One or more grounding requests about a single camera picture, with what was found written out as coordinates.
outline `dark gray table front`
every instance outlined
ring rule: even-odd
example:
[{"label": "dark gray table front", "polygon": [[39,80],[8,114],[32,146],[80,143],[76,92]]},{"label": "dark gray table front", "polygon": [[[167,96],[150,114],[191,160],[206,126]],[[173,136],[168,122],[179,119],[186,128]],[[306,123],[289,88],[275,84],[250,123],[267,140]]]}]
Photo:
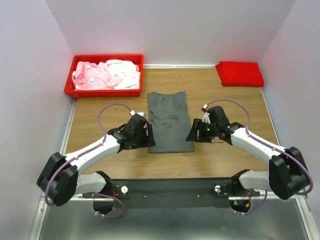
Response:
[{"label": "dark gray table front", "polygon": [[[254,200],[254,205],[261,200]],[[295,199],[268,199],[253,215],[213,207],[129,209],[120,219],[95,216],[91,200],[48,207],[41,240],[305,240]]]}]

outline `wooden table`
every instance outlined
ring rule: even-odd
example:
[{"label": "wooden table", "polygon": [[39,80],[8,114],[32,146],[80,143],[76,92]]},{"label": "wooden table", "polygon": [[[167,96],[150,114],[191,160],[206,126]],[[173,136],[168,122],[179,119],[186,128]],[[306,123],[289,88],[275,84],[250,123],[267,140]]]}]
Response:
[{"label": "wooden table", "polygon": [[[79,150],[102,137],[97,123],[99,111],[111,103],[125,103],[136,112],[147,112],[147,93],[173,94],[186,91],[190,121],[202,118],[204,104],[217,99],[232,99],[245,106],[251,114],[250,130],[277,143],[272,123],[259,87],[224,87],[214,68],[145,69],[141,97],[81,98],[78,100],[66,152]],[[220,106],[229,121],[247,123],[246,113],[231,102]],[[114,106],[104,111],[101,122],[106,130],[119,127],[130,118],[127,109]],[[227,143],[196,143],[195,152],[148,154],[147,148],[124,150],[88,169],[91,174],[101,170],[120,178],[201,178],[230,177],[251,169],[266,171],[267,166],[250,153]]]}]

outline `red basket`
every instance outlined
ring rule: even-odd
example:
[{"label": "red basket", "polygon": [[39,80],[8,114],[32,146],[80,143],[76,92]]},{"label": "red basket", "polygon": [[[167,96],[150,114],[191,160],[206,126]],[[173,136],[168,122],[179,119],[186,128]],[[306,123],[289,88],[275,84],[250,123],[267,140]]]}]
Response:
[{"label": "red basket", "polygon": [[[71,79],[73,71],[76,70],[78,62],[90,62],[98,64],[108,60],[118,59],[131,61],[140,69],[140,87],[128,90],[76,90]],[[64,92],[73,98],[114,98],[114,97],[140,97],[143,87],[144,56],[142,54],[114,54],[114,55],[77,55],[74,56],[68,78],[64,87]]]}]

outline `wall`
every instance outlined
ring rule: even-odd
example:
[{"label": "wall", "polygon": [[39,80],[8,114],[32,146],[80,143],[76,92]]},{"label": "wall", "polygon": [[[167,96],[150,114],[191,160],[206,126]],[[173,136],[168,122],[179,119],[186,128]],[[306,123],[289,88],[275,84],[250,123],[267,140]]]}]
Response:
[{"label": "wall", "polygon": [[0,32],[0,239],[26,240],[36,180],[70,113],[63,87],[73,54],[44,0],[1,1]]},{"label": "wall", "polygon": [[295,0],[46,0],[74,54],[147,64],[258,61]]},{"label": "wall", "polygon": [[298,0],[264,55],[263,92],[283,146],[298,147],[313,176],[308,205],[320,229],[320,1]]}]

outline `red towel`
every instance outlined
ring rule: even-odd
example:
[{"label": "red towel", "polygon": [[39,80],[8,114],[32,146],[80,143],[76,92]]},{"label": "red towel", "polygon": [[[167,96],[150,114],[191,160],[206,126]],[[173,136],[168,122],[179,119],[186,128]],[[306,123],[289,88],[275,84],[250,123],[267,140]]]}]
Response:
[{"label": "red towel", "polygon": [[221,61],[215,67],[223,86],[263,87],[265,83],[256,62]]}]

